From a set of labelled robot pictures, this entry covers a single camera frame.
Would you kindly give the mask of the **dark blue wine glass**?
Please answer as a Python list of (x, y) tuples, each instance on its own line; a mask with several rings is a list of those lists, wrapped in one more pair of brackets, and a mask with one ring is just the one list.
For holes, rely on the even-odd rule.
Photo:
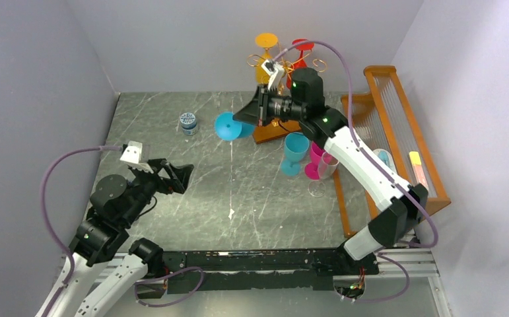
[(232, 112), (223, 112), (217, 116), (214, 129), (223, 141), (233, 141), (251, 136), (255, 126), (234, 120)]

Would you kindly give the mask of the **light blue wine glass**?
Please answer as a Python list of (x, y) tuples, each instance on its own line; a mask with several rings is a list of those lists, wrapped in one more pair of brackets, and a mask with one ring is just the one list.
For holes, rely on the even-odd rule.
[(284, 159), (280, 165), (281, 172), (286, 176), (296, 176), (300, 172), (300, 162), (306, 156), (310, 140), (302, 133), (289, 133), (284, 141)]

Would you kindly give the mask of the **pink wine glass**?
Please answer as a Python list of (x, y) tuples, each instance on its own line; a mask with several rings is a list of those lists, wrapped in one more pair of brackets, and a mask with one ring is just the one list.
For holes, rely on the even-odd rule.
[(311, 142), (310, 149), (308, 152), (310, 162), (305, 166), (304, 173), (309, 179), (317, 180), (318, 176), (316, 174), (316, 168), (321, 159), (321, 156), (326, 151), (318, 147), (314, 142)]

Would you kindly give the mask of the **clear wine glass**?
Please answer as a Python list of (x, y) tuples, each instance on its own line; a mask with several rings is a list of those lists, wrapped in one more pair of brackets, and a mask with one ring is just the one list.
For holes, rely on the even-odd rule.
[(322, 197), (326, 191), (324, 180), (330, 178), (336, 171), (339, 161), (328, 152), (324, 152), (316, 168), (317, 180), (308, 185), (308, 192), (313, 197)]

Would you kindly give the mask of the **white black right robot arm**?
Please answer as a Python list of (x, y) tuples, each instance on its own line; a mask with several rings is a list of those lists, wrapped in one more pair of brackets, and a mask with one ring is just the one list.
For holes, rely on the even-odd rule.
[(340, 111), (326, 105), (323, 80), (316, 70), (293, 71), (289, 96), (258, 85), (251, 101), (233, 118), (255, 126), (268, 125), (274, 118), (298, 122), (302, 134), (337, 159), (370, 194), (379, 214), (342, 243), (337, 265), (343, 273), (354, 273), (364, 257), (396, 244), (426, 215), (428, 190), (396, 174)]

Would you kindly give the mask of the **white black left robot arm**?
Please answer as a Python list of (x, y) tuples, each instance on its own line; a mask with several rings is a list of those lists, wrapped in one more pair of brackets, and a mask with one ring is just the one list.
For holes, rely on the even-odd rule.
[(69, 245), (62, 270), (37, 316), (103, 316), (126, 290), (144, 277), (168, 272), (163, 249), (140, 238), (121, 265), (99, 285), (99, 275), (129, 238), (129, 229), (143, 216), (156, 194), (184, 194), (192, 164), (174, 166), (164, 158), (130, 166), (134, 178), (111, 174), (96, 184), (90, 208)]

